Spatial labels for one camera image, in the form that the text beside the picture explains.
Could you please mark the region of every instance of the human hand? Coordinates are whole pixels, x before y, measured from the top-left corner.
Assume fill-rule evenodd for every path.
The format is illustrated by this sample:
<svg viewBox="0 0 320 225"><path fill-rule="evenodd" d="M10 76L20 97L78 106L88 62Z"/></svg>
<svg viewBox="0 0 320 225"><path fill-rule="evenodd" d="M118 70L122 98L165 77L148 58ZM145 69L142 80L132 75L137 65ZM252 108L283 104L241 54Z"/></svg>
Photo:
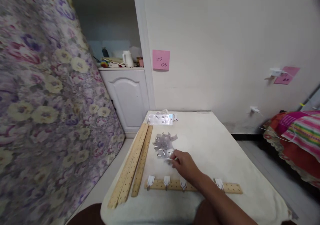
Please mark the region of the human hand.
<svg viewBox="0 0 320 225"><path fill-rule="evenodd" d="M199 181L199 177L203 175L189 153L174 150L170 158L172 159L172 167L177 169L178 173L193 186L195 182Z"/></svg>

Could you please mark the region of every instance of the door frame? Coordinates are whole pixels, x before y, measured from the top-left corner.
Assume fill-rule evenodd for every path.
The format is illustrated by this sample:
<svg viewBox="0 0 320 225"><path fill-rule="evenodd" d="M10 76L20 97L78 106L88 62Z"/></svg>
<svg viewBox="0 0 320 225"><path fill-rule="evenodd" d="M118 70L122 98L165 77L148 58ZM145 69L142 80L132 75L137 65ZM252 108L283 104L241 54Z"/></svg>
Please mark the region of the door frame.
<svg viewBox="0 0 320 225"><path fill-rule="evenodd" d="M152 63L149 47L148 25L144 0L134 0L139 27L140 43L143 56L144 72L146 76L147 91L150 110L156 110L153 90Z"/></svg>

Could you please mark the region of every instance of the striped blanket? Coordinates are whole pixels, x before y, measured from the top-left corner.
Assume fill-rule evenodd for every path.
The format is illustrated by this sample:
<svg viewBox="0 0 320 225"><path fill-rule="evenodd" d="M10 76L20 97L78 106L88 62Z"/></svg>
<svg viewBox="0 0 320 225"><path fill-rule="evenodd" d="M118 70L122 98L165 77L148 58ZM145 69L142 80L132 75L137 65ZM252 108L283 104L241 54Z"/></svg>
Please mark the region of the striped blanket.
<svg viewBox="0 0 320 225"><path fill-rule="evenodd" d="M289 113L280 121L279 130L289 125L282 137L297 144L312 154L320 162L320 113L296 112Z"/></svg>

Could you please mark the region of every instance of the shelf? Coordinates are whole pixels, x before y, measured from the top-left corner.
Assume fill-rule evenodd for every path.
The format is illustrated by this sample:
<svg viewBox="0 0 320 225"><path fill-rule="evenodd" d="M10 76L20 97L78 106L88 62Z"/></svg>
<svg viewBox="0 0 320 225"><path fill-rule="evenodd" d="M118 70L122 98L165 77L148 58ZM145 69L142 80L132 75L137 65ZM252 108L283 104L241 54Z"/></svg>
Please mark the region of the shelf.
<svg viewBox="0 0 320 225"><path fill-rule="evenodd" d="M104 71L104 70L123 70L123 71L127 71L127 70L144 70L144 67L133 67L133 68L127 68L127 67L122 67L122 68L99 68L98 70L100 71Z"/></svg>

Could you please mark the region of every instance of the adhesive hook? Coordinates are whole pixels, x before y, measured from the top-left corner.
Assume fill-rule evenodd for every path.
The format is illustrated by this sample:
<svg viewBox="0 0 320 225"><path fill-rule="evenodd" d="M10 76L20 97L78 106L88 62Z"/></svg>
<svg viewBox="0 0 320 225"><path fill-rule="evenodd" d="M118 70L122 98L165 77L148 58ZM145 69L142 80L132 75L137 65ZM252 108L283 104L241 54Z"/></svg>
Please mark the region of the adhesive hook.
<svg viewBox="0 0 320 225"><path fill-rule="evenodd" d="M153 185L155 177L154 176L149 176L148 177L148 187L147 187L147 191L150 190L150 187Z"/></svg>
<svg viewBox="0 0 320 225"><path fill-rule="evenodd" d="M163 183L166 186L166 191L167 191L168 190L168 186L170 184L170 176L164 176Z"/></svg>
<svg viewBox="0 0 320 225"><path fill-rule="evenodd" d="M180 186L182 187L183 192L184 192L184 190L187 187L187 181L183 177L180 178Z"/></svg>
<svg viewBox="0 0 320 225"><path fill-rule="evenodd" d="M215 182L215 184L217 185L217 187L218 187L219 189L221 189L222 191L224 191L222 179L220 179L220 178L215 178L215 179L214 179L214 182Z"/></svg>

